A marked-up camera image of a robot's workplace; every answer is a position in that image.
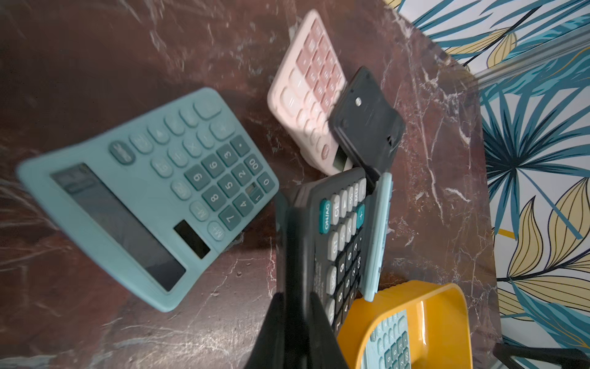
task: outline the teal button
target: teal button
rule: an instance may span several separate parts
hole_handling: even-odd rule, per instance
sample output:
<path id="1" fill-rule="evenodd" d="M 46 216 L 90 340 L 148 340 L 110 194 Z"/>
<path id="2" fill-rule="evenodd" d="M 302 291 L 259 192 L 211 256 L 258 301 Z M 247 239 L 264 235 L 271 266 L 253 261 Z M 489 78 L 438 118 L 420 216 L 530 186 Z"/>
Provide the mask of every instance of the teal button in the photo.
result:
<path id="1" fill-rule="evenodd" d="M 330 230 L 330 201 L 324 199 L 320 203 L 320 233 L 326 234 Z"/>
<path id="2" fill-rule="evenodd" d="M 359 229 L 365 222 L 365 205 L 361 204 L 356 210 L 356 229 Z"/>

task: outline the calculator display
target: calculator display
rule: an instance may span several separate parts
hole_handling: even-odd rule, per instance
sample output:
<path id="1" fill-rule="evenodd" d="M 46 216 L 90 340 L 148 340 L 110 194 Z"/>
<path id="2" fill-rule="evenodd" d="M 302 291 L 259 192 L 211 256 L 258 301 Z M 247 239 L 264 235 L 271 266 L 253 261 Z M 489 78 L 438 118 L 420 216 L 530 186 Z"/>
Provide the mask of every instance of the calculator display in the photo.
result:
<path id="1" fill-rule="evenodd" d="M 162 287 L 170 291 L 185 268 L 119 201 L 86 164 L 51 175 Z"/>

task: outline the black object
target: black object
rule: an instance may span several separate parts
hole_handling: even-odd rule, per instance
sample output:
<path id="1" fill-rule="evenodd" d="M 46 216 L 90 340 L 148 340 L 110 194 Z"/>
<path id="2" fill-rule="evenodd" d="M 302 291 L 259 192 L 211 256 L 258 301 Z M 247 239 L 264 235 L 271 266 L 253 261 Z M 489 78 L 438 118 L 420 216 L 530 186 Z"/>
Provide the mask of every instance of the black object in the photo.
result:
<path id="1" fill-rule="evenodd" d="M 508 369 L 524 369 L 513 359 L 514 356 L 561 365 L 562 369 L 590 368 L 590 358 L 575 348 L 535 348 L 496 344 L 494 355 Z"/>
<path id="2" fill-rule="evenodd" d="M 369 180 L 367 193 L 393 163 L 405 132 L 405 123 L 389 105 L 379 84 L 366 67 L 352 78 L 328 120 L 336 140 Z"/>

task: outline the marble table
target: marble table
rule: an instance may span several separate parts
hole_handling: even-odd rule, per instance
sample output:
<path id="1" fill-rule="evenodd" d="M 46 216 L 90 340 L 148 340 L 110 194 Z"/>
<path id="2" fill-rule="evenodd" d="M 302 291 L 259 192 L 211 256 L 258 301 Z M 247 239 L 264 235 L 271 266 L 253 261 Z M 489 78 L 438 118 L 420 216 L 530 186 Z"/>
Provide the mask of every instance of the marble table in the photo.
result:
<path id="1" fill-rule="evenodd" d="M 407 123 L 381 287 L 457 283 L 476 368 L 500 339 L 477 84 L 380 0 L 61 0 L 0 5 L 0 367 L 240 368 L 276 290 L 266 207 L 172 312 L 133 296 L 15 177 L 203 86 L 232 107 L 288 188 L 322 175 L 266 94 L 303 15 L 320 12 L 351 78 L 368 66 Z"/>

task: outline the calculator back cover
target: calculator back cover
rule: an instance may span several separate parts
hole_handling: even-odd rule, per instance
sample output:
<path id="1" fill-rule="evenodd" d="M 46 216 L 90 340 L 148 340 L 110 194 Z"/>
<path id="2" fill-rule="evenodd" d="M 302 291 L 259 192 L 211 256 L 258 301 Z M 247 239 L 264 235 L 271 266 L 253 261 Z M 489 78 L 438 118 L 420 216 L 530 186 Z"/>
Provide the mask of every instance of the calculator back cover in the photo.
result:
<path id="1" fill-rule="evenodd" d="M 391 168 L 405 123 L 369 69 L 361 67 L 342 91 L 329 125 L 348 157 L 365 169 L 372 193 L 379 177 Z"/>

